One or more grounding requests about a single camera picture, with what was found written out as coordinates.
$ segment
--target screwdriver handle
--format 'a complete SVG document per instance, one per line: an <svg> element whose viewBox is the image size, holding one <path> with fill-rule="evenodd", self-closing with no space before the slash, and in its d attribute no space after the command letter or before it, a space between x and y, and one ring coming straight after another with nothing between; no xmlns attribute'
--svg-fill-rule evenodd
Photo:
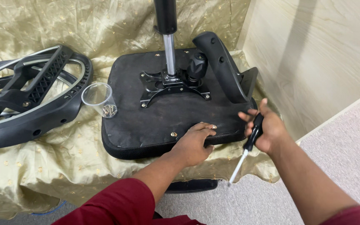
<svg viewBox="0 0 360 225"><path fill-rule="evenodd" d="M253 132L248 137L247 142L244 144L244 151L252 151L252 147L254 146L256 140L263 134L262 122L263 115L261 113L258 113L258 115L256 115L254 119L254 126L252 130Z"/></svg>

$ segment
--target hand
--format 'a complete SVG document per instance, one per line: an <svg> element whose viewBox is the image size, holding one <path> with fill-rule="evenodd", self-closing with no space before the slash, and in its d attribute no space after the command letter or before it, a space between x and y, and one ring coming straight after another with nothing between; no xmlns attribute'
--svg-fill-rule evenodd
<svg viewBox="0 0 360 225"><path fill-rule="evenodd" d="M283 121L277 116L276 113L272 112L266 105L267 105L267 99L263 99L260 102L259 105L259 111L255 109L248 110L248 113L250 115L257 115L259 112L263 115L264 119L262 122L262 129L263 134L260 136L256 142L255 146L263 151L264 153L267 153L268 155L271 155L273 152L273 149L281 143L282 141L289 141L291 140L291 137L287 133L286 127L283 123ZM248 137L252 133L252 127L254 126L253 123L253 117L247 115L243 112L239 112L238 116L247 122L245 125L245 136Z"/></svg>
<svg viewBox="0 0 360 225"><path fill-rule="evenodd" d="M212 153L214 146L209 145L204 148L204 141L209 135L216 135L216 126L209 123L197 123L191 127L187 133L173 146L169 154L180 158L184 166L195 166L207 159Z"/></svg>

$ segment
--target plastic cup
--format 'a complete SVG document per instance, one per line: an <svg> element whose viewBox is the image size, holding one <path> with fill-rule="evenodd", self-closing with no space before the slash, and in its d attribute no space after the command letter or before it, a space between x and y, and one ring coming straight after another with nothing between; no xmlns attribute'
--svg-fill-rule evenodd
<svg viewBox="0 0 360 225"><path fill-rule="evenodd" d="M112 88L105 83L91 84L84 89L81 99L104 118L112 118L118 111L112 97Z"/></svg>

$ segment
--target cream wall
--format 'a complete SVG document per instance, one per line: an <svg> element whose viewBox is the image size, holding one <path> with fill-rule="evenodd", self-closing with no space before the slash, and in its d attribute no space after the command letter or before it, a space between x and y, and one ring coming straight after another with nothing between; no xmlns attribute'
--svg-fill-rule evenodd
<svg viewBox="0 0 360 225"><path fill-rule="evenodd" d="M237 49L295 140L360 98L360 1L252 0Z"/></svg>

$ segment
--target gold fabric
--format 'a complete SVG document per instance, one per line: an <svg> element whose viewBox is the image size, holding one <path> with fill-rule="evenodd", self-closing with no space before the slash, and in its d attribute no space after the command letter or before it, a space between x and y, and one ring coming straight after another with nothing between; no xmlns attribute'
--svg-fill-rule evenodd
<svg viewBox="0 0 360 225"><path fill-rule="evenodd" d="M193 47L198 33L211 30L234 49L249 1L188 0L177 3L176 48ZM106 82L114 60L136 52L163 50L154 32L153 0L0 0L0 60L16 59L57 44L85 54L94 81ZM240 70L248 65L232 51ZM49 94L67 88L57 81ZM228 180L242 154L242 142L216 146L201 165L184 169L175 181ZM0 218L17 212L42 212L65 199L77 206L120 178L130 177L155 159L125 161L104 150L101 119L83 106L77 118L39 139L0 149ZM257 149L244 161L236 181L254 174L276 182L270 158Z"/></svg>

